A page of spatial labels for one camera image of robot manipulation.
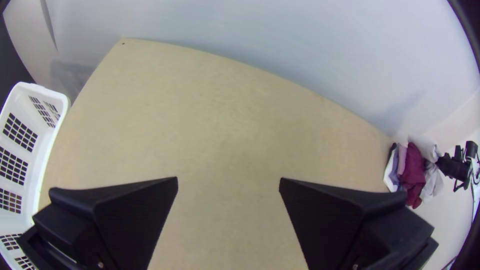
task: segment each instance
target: white wall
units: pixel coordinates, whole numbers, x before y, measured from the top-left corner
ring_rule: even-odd
[[[465,147],[466,141],[480,144],[480,91],[459,107],[444,121],[423,134],[438,143],[442,151],[453,156],[455,145]],[[439,270],[453,259],[462,248],[471,221],[472,191],[453,192],[455,181],[443,177],[445,188],[429,203],[422,203],[415,212],[435,227],[432,237],[439,246],[424,270]]]
[[[260,67],[389,135],[428,130],[480,87],[472,50],[446,0],[47,0],[55,57],[35,2],[12,0],[7,27],[33,78],[64,91],[81,89],[120,36]],[[33,39],[30,27],[45,34]]]

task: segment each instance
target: laundry basket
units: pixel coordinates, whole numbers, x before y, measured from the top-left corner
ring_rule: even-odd
[[[17,244],[33,225],[52,146],[68,109],[61,93],[19,82],[0,113],[0,254],[13,270],[34,270]]]

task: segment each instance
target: white cloth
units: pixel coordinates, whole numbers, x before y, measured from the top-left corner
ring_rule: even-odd
[[[437,162],[442,156],[437,144],[421,135],[408,135],[408,142],[413,143],[420,151],[421,156],[431,163]]]
[[[444,180],[439,167],[431,162],[428,162],[424,175],[425,186],[422,188],[419,197],[423,202],[428,203],[443,190]]]

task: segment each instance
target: black object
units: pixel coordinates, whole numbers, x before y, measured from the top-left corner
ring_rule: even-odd
[[[406,192],[287,178],[279,191],[310,270],[416,270],[438,246],[434,228],[405,207]]]
[[[177,191],[176,177],[52,188],[18,244],[39,270],[146,270]]]
[[[451,270],[480,269],[480,211],[475,214],[470,231],[451,266]]]
[[[465,143],[465,149],[462,149],[460,145],[455,146],[455,154],[450,157],[449,153],[445,153],[444,156],[438,158],[435,163],[440,171],[447,177],[455,179],[455,185],[453,191],[463,188],[464,190],[469,188],[470,180],[479,178],[480,170],[474,174],[473,163],[475,158],[477,163],[480,164],[478,145],[469,140]]]
[[[480,1],[448,0],[448,2],[465,31],[480,71]]]

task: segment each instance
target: black cable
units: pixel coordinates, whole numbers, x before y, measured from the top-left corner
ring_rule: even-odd
[[[480,165],[480,159],[479,159],[479,153],[478,153],[478,152],[476,153],[476,162]],[[478,167],[478,170],[477,170],[477,172],[476,172],[476,175],[473,175],[472,182],[473,182],[475,185],[480,184],[479,174],[480,174],[480,166]]]

